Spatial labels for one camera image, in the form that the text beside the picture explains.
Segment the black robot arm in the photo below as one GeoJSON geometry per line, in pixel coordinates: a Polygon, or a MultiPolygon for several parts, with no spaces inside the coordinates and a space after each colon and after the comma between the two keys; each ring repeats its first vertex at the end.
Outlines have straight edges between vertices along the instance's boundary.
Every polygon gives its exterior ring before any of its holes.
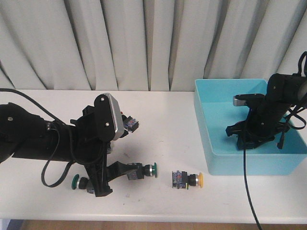
{"type": "Polygon", "coordinates": [[[0,159],[9,157],[65,161],[60,177],[63,181],[74,163],[83,165],[94,194],[112,192],[109,182],[122,175],[130,180],[142,179],[145,168],[140,163],[107,165],[107,152],[112,141],[128,134],[117,100],[109,93],[96,97],[83,115],[65,124],[58,119],[46,121],[22,107],[8,103],[0,107],[0,159]]]}
{"type": "Polygon", "coordinates": [[[247,106],[246,120],[226,128],[228,136],[237,135],[237,148],[255,149],[273,141],[277,134],[277,144],[283,148],[284,136],[289,129],[301,130],[304,126],[293,126],[290,119],[307,108],[307,53],[303,52],[298,61],[298,71],[292,75],[273,74],[267,84],[266,94],[238,94],[233,97],[235,106],[247,106]]]}

